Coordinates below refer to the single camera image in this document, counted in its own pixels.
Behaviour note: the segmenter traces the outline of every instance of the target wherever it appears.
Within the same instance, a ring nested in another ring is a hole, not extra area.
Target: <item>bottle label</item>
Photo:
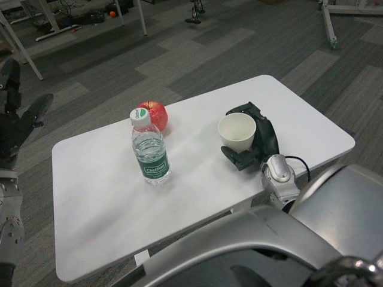
[[[138,161],[138,163],[142,170],[142,174],[146,178],[161,178],[162,176],[166,175],[166,173],[169,171],[169,161],[166,152],[159,160],[156,160],[152,163],[143,163],[141,161]]]

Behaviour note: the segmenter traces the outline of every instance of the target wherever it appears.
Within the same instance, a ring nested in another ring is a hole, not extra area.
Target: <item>bottle cap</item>
[[[135,127],[146,127],[150,125],[150,114],[147,109],[136,108],[130,113],[130,120]]]

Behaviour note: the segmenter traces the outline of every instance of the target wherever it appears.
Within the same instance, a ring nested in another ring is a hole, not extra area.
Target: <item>green label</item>
[[[146,178],[161,178],[162,176],[166,175],[166,173],[169,171],[169,162],[166,152],[159,160],[156,160],[152,163],[143,163],[141,161],[138,161],[138,163],[141,167],[142,174]]]

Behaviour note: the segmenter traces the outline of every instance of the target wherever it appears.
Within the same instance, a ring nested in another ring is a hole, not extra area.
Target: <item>caster wheel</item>
[[[331,50],[336,51],[339,50],[339,43],[337,40],[330,42]]]
[[[186,23],[191,23],[191,24],[201,24],[200,20],[195,20],[195,19],[186,19]]]

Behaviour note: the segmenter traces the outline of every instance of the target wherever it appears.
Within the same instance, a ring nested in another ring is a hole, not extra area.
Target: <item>wheel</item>
[[[330,47],[331,47],[331,50],[333,50],[333,51],[339,50],[339,43],[338,43],[338,41],[337,40],[330,41]]]

